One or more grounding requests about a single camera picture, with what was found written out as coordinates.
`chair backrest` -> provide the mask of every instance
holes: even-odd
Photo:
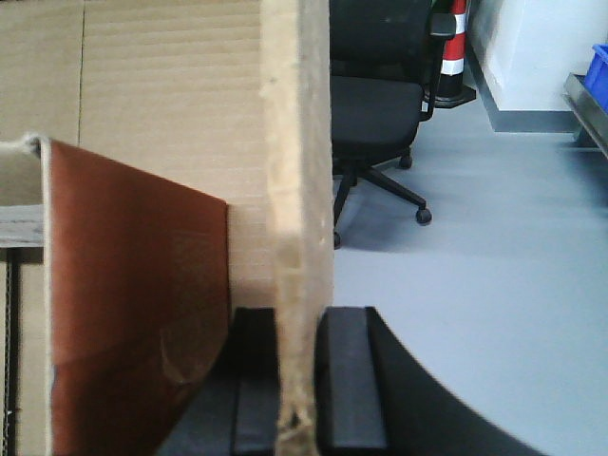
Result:
[[[332,59],[401,64],[422,82],[431,0],[330,0]]]

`black office chair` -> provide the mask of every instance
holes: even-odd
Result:
[[[342,176],[334,229],[358,178],[416,204],[419,223],[431,221],[422,197],[374,168],[397,157],[410,168],[418,124],[432,116],[445,42],[456,22],[451,14],[434,14],[431,21],[430,10],[430,0],[330,1],[333,173]],[[340,244],[335,231],[333,243]]]

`traffic cone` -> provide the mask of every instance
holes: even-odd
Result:
[[[466,42],[466,0],[454,0],[451,13],[456,16],[456,36],[446,43],[435,106],[451,108],[475,100],[475,90],[463,84]]]

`baseboard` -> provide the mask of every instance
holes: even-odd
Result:
[[[578,123],[570,111],[503,111],[498,108],[490,91],[481,65],[472,47],[467,47],[466,58],[475,78],[478,92],[494,131],[518,133],[569,133]]]

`cardboard panel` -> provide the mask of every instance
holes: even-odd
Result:
[[[326,0],[262,3],[262,74],[281,365],[276,452],[311,455],[314,335],[333,297]]]
[[[273,303],[259,3],[87,2],[81,146],[227,200],[233,306]]]
[[[46,324],[44,266],[41,248],[20,250],[21,353],[17,414],[17,453],[47,454]]]
[[[228,331],[226,204],[60,142],[48,161],[53,454],[150,454]]]
[[[82,0],[0,2],[0,138],[78,141],[83,13]]]

